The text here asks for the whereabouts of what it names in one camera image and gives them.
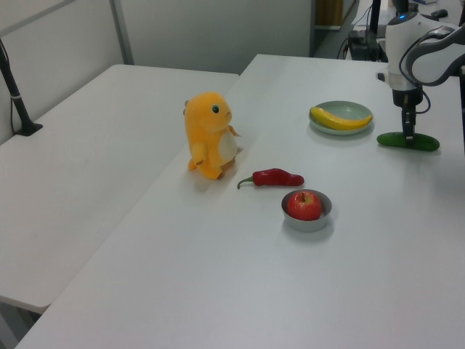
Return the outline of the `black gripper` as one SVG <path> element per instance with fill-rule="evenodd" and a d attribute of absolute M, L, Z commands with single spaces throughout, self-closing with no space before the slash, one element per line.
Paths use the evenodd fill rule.
<path fill-rule="evenodd" d="M 392 99 L 394 105 L 401 109 L 403 121 L 403 136 L 406 147 L 412 147 L 415 143 L 415 120 L 416 106 L 419 105 L 424 98 L 423 89 L 415 88 L 411 90 L 392 90 Z"/>

